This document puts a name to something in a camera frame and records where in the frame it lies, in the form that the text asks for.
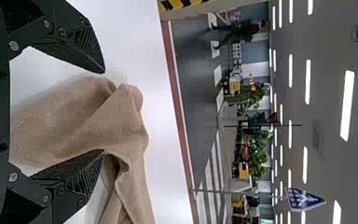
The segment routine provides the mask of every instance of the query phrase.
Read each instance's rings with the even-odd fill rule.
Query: bolt
[[[84,199],[79,199],[79,201],[77,202],[77,206],[78,207],[83,207],[84,206]]]
[[[63,187],[59,187],[59,188],[57,189],[57,195],[58,195],[58,196],[62,196],[62,195],[63,195]]]
[[[60,28],[58,28],[58,33],[60,35],[65,35],[65,30],[62,27],[60,27]]]
[[[17,173],[11,173],[8,182],[14,183],[17,181],[17,179],[19,179],[19,175]]]
[[[17,51],[20,49],[20,46],[16,41],[10,41],[8,44],[10,45],[11,50]]]
[[[44,21],[45,27],[46,28],[50,28],[50,22],[49,21]]]
[[[50,201],[50,197],[48,195],[45,195],[45,197],[43,198],[43,203],[48,203],[48,201]]]

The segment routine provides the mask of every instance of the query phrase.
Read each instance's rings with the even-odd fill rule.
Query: beige towel
[[[12,111],[10,158],[52,165],[102,148],[103,182],[111,192],[102,224],[155,223],[145,180],[148,136],[143,95],[104,77],[78,77]]]

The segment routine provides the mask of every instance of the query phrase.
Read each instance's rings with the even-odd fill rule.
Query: white table
[[[145,96],[150,135],[145,153],[147,186],[157,223],[193,223],[156,0],[70,0],[86,15],[103,49],[106,76]],[[10,63],[12,105],[69,77],[86,73],[34,49]],[[41,169],[24,167],[24,173]],[[67,223],[97,223],[105,201],[101,181],[85,208]]]

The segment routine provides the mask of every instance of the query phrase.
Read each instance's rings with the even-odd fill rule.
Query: blue sign
[[[286,188],[287,201],[293,212],[306,212],[326,204],[326,199],[303,189]]]

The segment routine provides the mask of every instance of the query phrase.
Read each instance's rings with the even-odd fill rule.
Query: wall
[[[258,63],[243,63],[242,77],[249,78],[252,74],[253,77],[269,77],[269,61]]]
[[[163,21],[181,20],[186,17],[195,17],[208,12],[220,12],[230,8],[248,6],[255,3],[267,2],[265,0],[214,0],[210,3],[200,4],[196,7],[184,7],[173,11],[161,12]]]
[[[237,9],[240,14],[240,20],[268,20],[269,19],[269,3],[263,2],[258,4],[252,4],[246,7],[239,7]]]

